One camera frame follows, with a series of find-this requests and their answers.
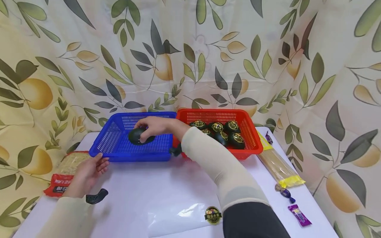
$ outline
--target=red package label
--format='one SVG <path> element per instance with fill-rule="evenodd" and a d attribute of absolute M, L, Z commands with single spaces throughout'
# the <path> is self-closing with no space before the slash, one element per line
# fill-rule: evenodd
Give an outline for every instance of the red package label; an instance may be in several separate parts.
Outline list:
<path fill-rule="evenodd" d="M 70 185 L 74 175 L 53 174 L 50 180 L 50 186 L 44 190 L 46 196 L 61 197 Z"/>

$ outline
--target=plastic basket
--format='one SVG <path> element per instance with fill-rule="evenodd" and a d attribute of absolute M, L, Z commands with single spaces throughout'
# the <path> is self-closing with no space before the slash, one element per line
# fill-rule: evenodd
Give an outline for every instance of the plastic basket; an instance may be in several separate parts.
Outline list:
<path fill-rule="evenodd" d="M 201 120 L 205 123 L 220 122 L 222 124 L 228 121 L 237 121 L 241 135 L 245 140 L 244 150 L 229 149 L 229 151 L 238 159 L 245 160 L 252 154 L 260 154 L 263 151 L 261 139 L 258 135 L 255 126 L 249 117 L 249 114 L 244 110 L 238 109 L 180 109 L 177 112 L 177 119 L 189 124 L 191 122 Z M 177 147 L 179 141 L 174 138 L 173 146 Z"/>
<path fill-rule="evenodd" d="M 135 124 L 148 116 L 176 118 L 176 112 L 137 112 L 117 113 L 103 126 L 95 139 L 89 154 L 94 157 L 103 153 L 110 162 L 146 162 L 168 161 L 171 158 L 172 134 L 156 136 L 154 141 L 145 145 L 133 145 L 128 140 L 128 133 Z"/>

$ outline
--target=red plastic basket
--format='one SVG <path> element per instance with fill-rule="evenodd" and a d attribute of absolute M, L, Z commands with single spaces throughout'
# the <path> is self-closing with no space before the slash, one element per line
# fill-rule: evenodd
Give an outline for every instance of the red plastic basket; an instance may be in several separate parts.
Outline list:
<path fill-rule="evenodd" d="M 245 160 L 252 154 L 260 154 L 263 151 L 261 139 L 249 114 L 244 110 L 238 109 L 180 109 L 177 111 L 177 119 L 190 124 L 194 121 L 201 120 L 205 123 L 220 122 L 222 124 L 228 121 L 237 121 L 241 135 L 245 140 L 244 150 L 229 149 L 229 151 L 238 159 Z M 179 141 L 177 138 L 173 138 L 173 146 L 177 147 Z"/>

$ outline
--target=beige sleeve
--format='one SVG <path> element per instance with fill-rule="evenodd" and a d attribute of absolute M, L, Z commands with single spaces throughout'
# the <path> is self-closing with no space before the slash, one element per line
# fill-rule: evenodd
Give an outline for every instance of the beige sleeve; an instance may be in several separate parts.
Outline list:
<path fill-rule="evenodd" d="M 183 152 L 197 162 L 218 187 L 222 211 L 244 202 L 268 200 L 262 189 L 245 167 L 223 145 L 191 127 L 181 141 Z"/>
<path fill-rule="evenodd" d="M 84 197 L 60 198 L 37 238 L 77 238 L 90 206 Z"/>

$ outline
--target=blue plastic basket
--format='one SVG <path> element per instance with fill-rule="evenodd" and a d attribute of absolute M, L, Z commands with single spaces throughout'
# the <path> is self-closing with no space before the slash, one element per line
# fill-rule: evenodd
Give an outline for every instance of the blue plastic basket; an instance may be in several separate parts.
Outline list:
<path fill-rule="evenodd" d="M 156 136 L 154 141 L 145 145 L 133 145 L 128 140 L 128 133 L 142 118 L 157 116 L 176 118 L 176 112 L 136 112 L 116 113 L 103 126 L 95 139 L 89 154 L 94 157 L 103 153 L 110 162 L 147 162 L 168 161 L 171 158 L 172 134 Z"/>

